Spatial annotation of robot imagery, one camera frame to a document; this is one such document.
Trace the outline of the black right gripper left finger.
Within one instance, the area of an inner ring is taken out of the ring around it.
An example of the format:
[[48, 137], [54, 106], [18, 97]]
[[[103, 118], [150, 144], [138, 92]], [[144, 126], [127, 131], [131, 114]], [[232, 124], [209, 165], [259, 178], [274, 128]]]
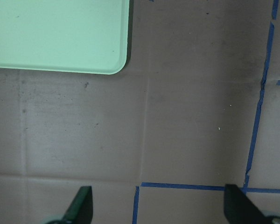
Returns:
[[90, 224], [93, 219], [92, 187], [82, 186], [66, 210], [62, 224]]

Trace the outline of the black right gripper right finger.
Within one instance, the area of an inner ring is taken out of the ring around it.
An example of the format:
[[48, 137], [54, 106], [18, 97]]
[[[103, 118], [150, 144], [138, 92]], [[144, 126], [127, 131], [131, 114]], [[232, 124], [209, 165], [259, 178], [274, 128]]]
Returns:
[[224, 187], [224, 216], [230, 224], [280, 224], [280, 216], [265, 216], [235, 184]]

